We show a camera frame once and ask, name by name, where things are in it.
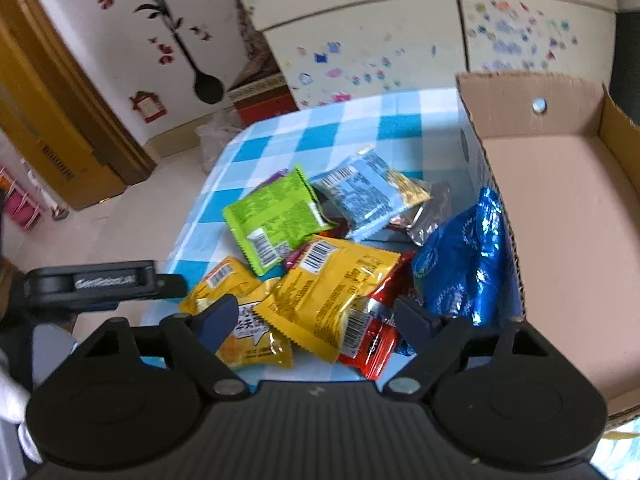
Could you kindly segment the red house outlet decal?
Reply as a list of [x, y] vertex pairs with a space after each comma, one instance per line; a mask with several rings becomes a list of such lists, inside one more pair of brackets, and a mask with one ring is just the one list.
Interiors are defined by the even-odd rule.
[[154, 92], [138, 91], [129, 98], [131, 109], [137, 112], [142, 120], [149, 124], [167, 114], [160, 97]]

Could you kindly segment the large yellow snack packet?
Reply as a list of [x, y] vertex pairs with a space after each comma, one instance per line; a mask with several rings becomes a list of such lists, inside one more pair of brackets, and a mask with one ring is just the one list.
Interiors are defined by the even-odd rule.
[[314, 235], [255, 313], [299, 347], [334, 363], [354, 302], [375, 292], [399, 260], [398, 252]]

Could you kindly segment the red brown carton box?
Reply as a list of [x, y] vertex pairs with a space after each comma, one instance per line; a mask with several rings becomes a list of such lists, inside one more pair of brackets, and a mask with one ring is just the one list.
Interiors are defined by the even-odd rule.
[[271, 53], [250, 60], [227, 94], [244, 126], [298, 111], [291, 90]]

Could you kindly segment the shiny blue snack bag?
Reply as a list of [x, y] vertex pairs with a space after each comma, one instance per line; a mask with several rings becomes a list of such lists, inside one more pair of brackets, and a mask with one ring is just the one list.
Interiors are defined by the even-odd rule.
[[422, 306], [438, 318], [496, 327], [523, 314], [504, 210], [493, 188], [481, 188], [472, 207], [427, 237], [411, 269]]

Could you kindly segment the light blue snack packet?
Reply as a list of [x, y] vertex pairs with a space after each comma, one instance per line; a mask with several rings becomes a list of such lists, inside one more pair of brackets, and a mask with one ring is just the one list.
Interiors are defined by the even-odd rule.
[[311, 178], [310, 183], [347, 221], [349, 240], [365, 240], [408, 208], [386, 182], [390, 168], [373, 148], [365, 148]]

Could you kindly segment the purple snack packet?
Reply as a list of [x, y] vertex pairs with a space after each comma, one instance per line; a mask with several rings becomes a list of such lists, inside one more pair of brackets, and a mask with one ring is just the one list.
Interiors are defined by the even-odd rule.
[[302, 166], [281, 169], [262, 182], [256, 191], [269, 191], [266, 232], [282, 262], [288, 266], [311, 234], [326, 222], [318, 211], [316, 194], [311, 191]]

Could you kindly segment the silver foil snack packet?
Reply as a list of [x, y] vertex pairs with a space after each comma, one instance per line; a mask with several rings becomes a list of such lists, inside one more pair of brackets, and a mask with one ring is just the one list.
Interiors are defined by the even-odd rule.
[[430, 199], [398, 214], [387, 227], [404, 232], [413, 244], [423, 246], [428, 237], [452, 216], [451, 186], [448, 181], [412, 179], [412, 182], [430, 194]]

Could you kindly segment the blue checkered tablecloth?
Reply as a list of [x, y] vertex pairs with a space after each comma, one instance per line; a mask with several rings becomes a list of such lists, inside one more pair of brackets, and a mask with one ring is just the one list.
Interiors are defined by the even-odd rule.
[[455, 88], [385, 93], [311, 108], [251, 125], [222, 152], [164, 266], [195, 286], [223, 258], [243, 257], [222, 211], [277, 171], [313, 178], [364, 148], [409, 178], [448, 181], [452, 210], [494, 188], [480, 141]]

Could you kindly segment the green snack packet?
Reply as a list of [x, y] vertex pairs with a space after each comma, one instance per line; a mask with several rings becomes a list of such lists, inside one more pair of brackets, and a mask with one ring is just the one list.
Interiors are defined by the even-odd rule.
[[258, 276], [281, 264], [311, 235], [334, 227], [299, 165], [224, 207], [222, 216]]

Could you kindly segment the white gloved hand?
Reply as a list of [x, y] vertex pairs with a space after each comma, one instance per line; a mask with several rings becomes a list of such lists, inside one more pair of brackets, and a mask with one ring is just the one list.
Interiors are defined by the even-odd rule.
[[42, 463], [38, 448], [26, 424], [26, 408], [30, 398], [27, 390], [9, 373], [9, 360], [1, 352], [1, 418], [17, 426], [17, 439], [26, 457], [36, 464]]

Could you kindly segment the cream sticker-covered cabinet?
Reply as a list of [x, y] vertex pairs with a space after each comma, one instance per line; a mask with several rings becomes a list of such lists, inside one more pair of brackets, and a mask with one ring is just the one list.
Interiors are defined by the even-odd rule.
[[617, 0], [243, 0], [297, 106], [448, 88], [463, 72], [609, 82]]

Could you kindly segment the open cardboard box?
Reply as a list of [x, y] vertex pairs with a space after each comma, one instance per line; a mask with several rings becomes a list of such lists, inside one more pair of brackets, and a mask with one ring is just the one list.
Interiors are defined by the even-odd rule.
[[639, 128], [599, 81], [466, 73], [461, 101], [502, 195], [524, 313], [603, 394], [639, 415]]

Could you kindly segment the clear plastic bag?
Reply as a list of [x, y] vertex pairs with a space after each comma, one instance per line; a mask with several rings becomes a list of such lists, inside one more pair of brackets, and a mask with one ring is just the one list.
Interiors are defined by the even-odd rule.
[[233, 110], [218, 110], [203, 125], [195, 128], [202, 152], [202, 167], [209, 174], [222, 151], [241, 131], [240, 116]]

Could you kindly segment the red snack packet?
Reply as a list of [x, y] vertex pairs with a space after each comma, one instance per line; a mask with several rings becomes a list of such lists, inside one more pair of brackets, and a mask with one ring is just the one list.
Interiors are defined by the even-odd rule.
[[412, 287], [411, 259], [415, 254], [403, 252], [376, 289], [358, 297], [348, 312], [338, 362], [367, 380], [381, 377], [400, 339], [394, 303]]

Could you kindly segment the wooden door frame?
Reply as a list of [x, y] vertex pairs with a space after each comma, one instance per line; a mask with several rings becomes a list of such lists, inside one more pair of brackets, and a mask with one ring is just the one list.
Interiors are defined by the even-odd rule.
[[1, 128], [73, 210], [122, 194], [156, 167], [39, 0], [1, 0]]

